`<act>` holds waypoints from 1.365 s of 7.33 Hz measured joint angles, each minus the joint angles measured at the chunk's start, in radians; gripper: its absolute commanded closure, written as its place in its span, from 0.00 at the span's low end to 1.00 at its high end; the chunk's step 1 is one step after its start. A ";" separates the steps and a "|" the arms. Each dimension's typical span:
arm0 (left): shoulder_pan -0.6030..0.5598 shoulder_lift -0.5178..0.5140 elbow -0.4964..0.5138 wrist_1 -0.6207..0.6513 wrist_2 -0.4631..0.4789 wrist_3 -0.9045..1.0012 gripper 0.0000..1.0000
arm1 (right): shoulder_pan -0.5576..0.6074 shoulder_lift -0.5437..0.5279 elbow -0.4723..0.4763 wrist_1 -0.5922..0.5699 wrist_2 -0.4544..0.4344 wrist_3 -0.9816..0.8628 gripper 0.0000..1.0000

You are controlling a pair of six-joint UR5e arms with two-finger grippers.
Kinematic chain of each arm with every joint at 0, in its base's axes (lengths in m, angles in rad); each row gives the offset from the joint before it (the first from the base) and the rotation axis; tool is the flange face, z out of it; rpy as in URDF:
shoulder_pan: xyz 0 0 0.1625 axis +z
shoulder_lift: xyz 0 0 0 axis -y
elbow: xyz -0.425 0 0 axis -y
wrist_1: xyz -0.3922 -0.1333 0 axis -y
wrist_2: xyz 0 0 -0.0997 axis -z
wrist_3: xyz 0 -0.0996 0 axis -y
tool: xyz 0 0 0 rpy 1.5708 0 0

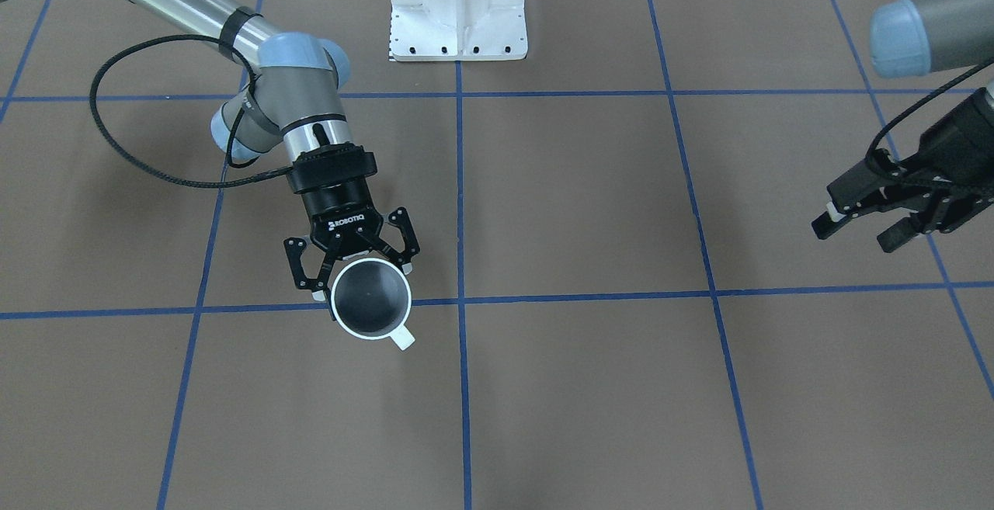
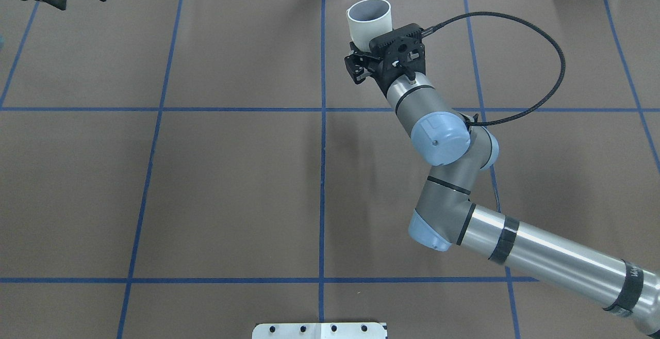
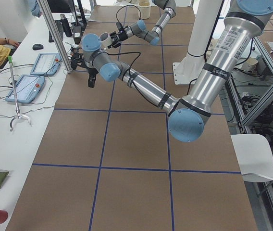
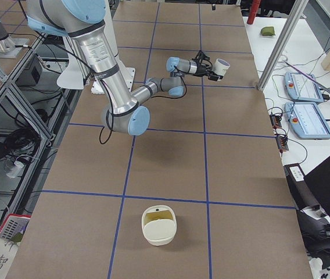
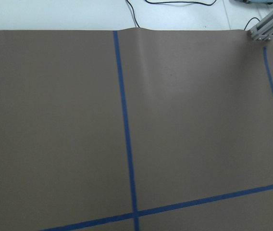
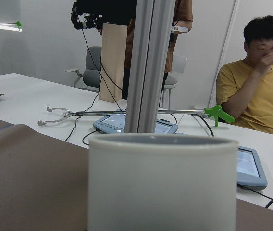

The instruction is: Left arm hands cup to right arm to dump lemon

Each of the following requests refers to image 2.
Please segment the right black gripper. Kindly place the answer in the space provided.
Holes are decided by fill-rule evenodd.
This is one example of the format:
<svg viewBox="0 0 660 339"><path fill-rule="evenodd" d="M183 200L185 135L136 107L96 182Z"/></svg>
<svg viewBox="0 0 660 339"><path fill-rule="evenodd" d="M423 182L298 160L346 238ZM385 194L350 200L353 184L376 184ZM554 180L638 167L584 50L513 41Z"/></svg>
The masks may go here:
<svg viewBox="0 0 660 339"><path fill-rule="evenodd" d="M349 54L344 58L345 68L349 77L356 85L372 78L381 93L386 97L389 88L400 76L413 79L413 68L398 57L377 57L370 52L358 50L356 45L350 46Z"/></svg>

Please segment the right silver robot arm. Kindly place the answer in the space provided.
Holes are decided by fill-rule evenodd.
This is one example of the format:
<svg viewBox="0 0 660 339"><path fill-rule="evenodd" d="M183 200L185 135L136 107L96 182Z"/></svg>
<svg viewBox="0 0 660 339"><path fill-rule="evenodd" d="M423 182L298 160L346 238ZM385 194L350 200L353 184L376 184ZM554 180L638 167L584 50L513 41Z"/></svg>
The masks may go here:
<svg viewBox="0 0 660 339"><path fill-rule="evenodd" d="M415 150L430 166L408 227L412 239L446 251L458 246L497 265L592 300L658 338L658 273L546 231L472 198L493 166L498 140L486 123L452 108L426 76L420 41L399 38L345 57L357 84L373 78Z"/></svg>

